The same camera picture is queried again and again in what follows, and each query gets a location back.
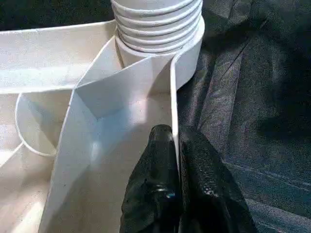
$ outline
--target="dark fabric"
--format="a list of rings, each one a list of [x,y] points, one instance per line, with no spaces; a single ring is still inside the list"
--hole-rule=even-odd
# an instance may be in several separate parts
[[[122,204],[120,233],[175,233],[182,211],[171,128],[152,128]]]
[[[311,232],[311,2],[215,4],[179,123],[221,154],[260,232]]]

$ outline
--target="white plastic compartment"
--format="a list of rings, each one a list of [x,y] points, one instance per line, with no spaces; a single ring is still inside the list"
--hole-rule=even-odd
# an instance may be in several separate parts
[[[73,89],[115,27],[113,20],[0,32],[0,91]]]
[[[38,232],[54,163],[40,155],[56,153],[71,89],[115,25],[0,32],[0,232]]]
[[[40,233],[119,231],[127,181],[151,128],[171,125],[178,145],[176,90],[195,71],[203,33],[202,20],[178,54],[142,54],[118,38],[102,49],[71,96]],[[118,62],[107,76],[112,47]]]

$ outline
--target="curved plastic edge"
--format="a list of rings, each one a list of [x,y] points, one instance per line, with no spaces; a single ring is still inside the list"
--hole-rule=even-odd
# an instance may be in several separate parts
[[[187,42],[189,42],[195,35],[196,35],[197,29],[192,32],[186,39],[184,39],[183,41],[180,41],[179,43],[175,44],[175,45],[171,45],[171,46],[167,46],[164,48],[158,48],[158,49],[147,49],[147,48],[143,48],[140,46],[136,46],[136,45],[132,45],[126,41],[123,41],[128,47],[131,47],[134,50],[138,50],[141,52],[148,52],[148,53],[159,53],[159,52],[169,52],[172,51],[174,49],[180,48],[183,45],[185,45]]]
[[[173,12],[176,10],[179,10],[180,8],[183,8],[184,6],[187,6],[190,4],[193,0],[184,0],[179,4],[176,4],[174,6],[166,7],[166,8],[161,8],[161,9],[156,9],[156,10],[137,10],[137,9],[132,9],[128,8],[125,6],[120,5],[117,3],[115,0],[111,1],[111,4],[115,6],[118,10],[124,11],[128,14],[133,14],[133,15],[140,15],[140,16],[157,16],[157,15],[163,15],[167,14],[169,12]]]
[[[200,16],[201,16],[201,9],[198,11],[198,13],[194,14],[191,18],[189,18],[187,21],[183,22],[182,24],[179,24],[176,27],[161,30],[161,31],[141,31],[141,30],[126,27],[126,26],[122,25],[122,23],[120,21],[118,21],[117,19],[116,19],[116,21],[117,21],[118,29],[120,29],[122,32],[125,32],[127,34],[130,33],[130,34],[142,35],[142,36],[160,36],[160,35],[166,35],[166,34],[174,33],[178,30],[181,30],[181,29],[187,27],[192,22],[195,22],[195,20],[197,18],[200,18]]]
[[[171,24],[171,23],[175,23],[183,18],[186,18],[187,16],[189,16],[191,13],[193,13],[196,9],[197,11],[200,11],[202,8],[203,2],[202,0],[198,0],[189,10],[187,10],[186,12],[183,12],[177,16],[171,17],[171,18],[166,18],[163,20],[156,20],[156,21],[142,21],[142,20],[135,20],[135,19],[131,19],[131,18],[127,18],[124,17],[122,15],[118,15],[117,17],[127,21],[131,24],[135,24],[138,26],[147,26],[147,27],[157,27],[157,26],[162,26],[162,25],[167,25],[167,24]]]
[[[176,56],[172,59],[171,62],[171,71],[170,71],[170,82],[171,82],[171,107],[172,107],[172,134],[175,144],[176,150],[176,160],[178,170],[180,169],[180,158],[179,158],[179,130],[178,130],[178,108],[177,108],[177,90],[187,83],[193,76],[197,64],[197,60],[199,57],[200,47],[202,44],[202,38],[204,35],[205,24],[204,19],[201,16],[200,26],[199,26],[197,35],[197,41],[194,41],[191,47],[185,47],[185,49],[181,50]],[[177,77],[178,63],[182,61],[183,58],[186,58],[188,64],[194,64],[193,67],[186,66],[188,69],[188,74],[185,77],[180,79]]]
[[[166,39],[162,39],[162,40],[142,40],[142,39],[138,39],[138,38],[135,38],[135,37],[132,37],[130,35],[127,35],[125,33],[122,34],[122,37],[128,39],[128,40],[132,40],[136,43],[140,43],[140,44],[143,44],[143,45],[160,45],[160,44],[167,44],[167,43],[170,43],[170,42],[173,42],[175,40],[178,40],[184,36],[186,36],[188,33],[190,33],[195,27],[197,27],[197,24],[198,22],[200,21],[200,18],[198,17],[196,19],[196,22],[191,25],[186,31],[182,32],[181,34],[178,34],[176,36],[172,36],[172,37],[169,37],[169,38],[166,38]]]
[[[23,137],[22,133],[20,132],[20,129],[19,129],[19,123],[18,123],[18,112],[19,112],[19,104],[20,104],[20,100],[23,96],[23,93],[20,93],[18,95],[18,98],[17,98],[17,102],[16,102],[16,106],[15,106],[15,126],[16,126],[16,131],[18,133],[18,136],[19,138],[21,139],[22,143],[33,153],[35,154],[38,154],[38,155],[41,155],[41,156],[45,156],[45,157],[54,157],[56,155],[56,152],[57,150],[55,150],[54,153],[50,153],[50,154],[47,154],[47,153],[42,153],[42,152],[39,152],[37,150],[35,150],[32,146],[30,146],[27,141],[25,140],[25,138]]]

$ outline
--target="black glove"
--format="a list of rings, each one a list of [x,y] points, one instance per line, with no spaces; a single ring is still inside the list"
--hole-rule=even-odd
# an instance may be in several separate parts
[[[182,233],[255,233],[245,199],[220,155],[190,127],[179,131]]]
[[[257,232],[231,173],[205,136],[181,128],[179,143],[182,200],[171,128],[155,126],[129,179],[120,233],[175,233],[179,224],[182,233]]]
[[[182,211],[171,128],[155,126],[130,176],[120,233],[175,233]]]

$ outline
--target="plastic rim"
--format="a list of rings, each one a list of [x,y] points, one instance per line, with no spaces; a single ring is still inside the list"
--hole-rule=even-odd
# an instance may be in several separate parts
[[[184,0],[183,2],[180,2],[179,4],[176,4],[174,6],[169,6],[161,9],[154,9],[154,10],[138,10],[133,8],[128,8],[125,6],[120,5],[115,0],[111,1],[111,4],[117,8],[118,11],[124,11],[131,15],[139,15],[139,16],[157,16],[157,15],[163,15],[167,14],[169,12],[176,11],[180,8],[183,8],[190,4],[193,0]]]
[[[122,15],[117,14],[118,10],[115,9],[114,6],[113,6],[113,9],[114,9],[114,12],[116,14],[116,17],[118,17],[119,19],[121,19],[123,21],[127,21],[130,24],[139,25],[139,26],[147,26],[147,27],[156,27],[156,26],[167,25],[167,24],[171,24],[171,23],[177,22],[177,21],[179,21],[179,20],[189,16],[196,9],[202,8],[202,5],[203,5],[202,0],[198,0],[186,12],[183,12],[183,13],[181,13],[181,14],[179,14],[177,16],[171,17],[171,18],[167,18],[167,19],[163,19],[163,20],[156,20],[156,21],[142,21],[142,20],[135,20],[135,19],[127,18],[127,17],[124,17]]]

